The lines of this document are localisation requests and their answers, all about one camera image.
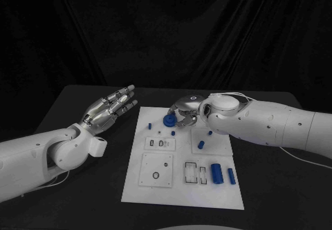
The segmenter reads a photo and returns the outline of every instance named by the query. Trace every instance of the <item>blue object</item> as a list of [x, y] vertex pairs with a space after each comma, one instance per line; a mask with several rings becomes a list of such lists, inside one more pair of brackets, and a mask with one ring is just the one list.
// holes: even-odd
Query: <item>blue object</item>
[[204, 141], [201, 141], [201, 142], [200, 142], [200, 149], [203, 149], [204, 144], [205, 144], [205, 142], [204, 142]]
[[174, 127], [175, 126], [175, 123], [178, 122], [178, 118], [175, 116], [175, 113], [165, 116], [164, 122], [165, 122], [165, 125], [168, 127]]
[[223, 184], [224, 183], [224, 178], [223, 178], [223, 173], [221, 173], [221, 167], [220, 164], [213, 164], [211, 165], [211, 170], [213, 170], [213, 179], [216, 184]]
[[237, 184], [237, 183], [236, 183], [236, 178], [234, 178], [233, 169], [229, 169], [229, 175], [230, 175], [231, 184]]

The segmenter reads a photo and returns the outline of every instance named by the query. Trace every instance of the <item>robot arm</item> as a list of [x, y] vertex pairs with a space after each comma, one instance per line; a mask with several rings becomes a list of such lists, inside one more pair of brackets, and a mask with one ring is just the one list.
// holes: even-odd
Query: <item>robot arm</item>
[[273, 102], [253, 100], [240, 103], [234, 97], [220, 93], [211, 94], [208, 99], [197, 95], [184, 97], [169, 109], [169, 114], [175, 109], [185, 116], [178, 126], [192, 125], [197, 114], [218, 134], [230, 134], [260, 145], [302, 149], [332, 159], [331, 114]]
[[[68, 128], [0, 143], [0, 202], [32, 191], [60, 174], [84, 163], [88, 154], [101, 157], [107, 141], [96, 135], [138, 104], [135, 86], [100, 98], [88, 107], [80, 123]], [[55, 165], [48, 167], [48, 157]]]

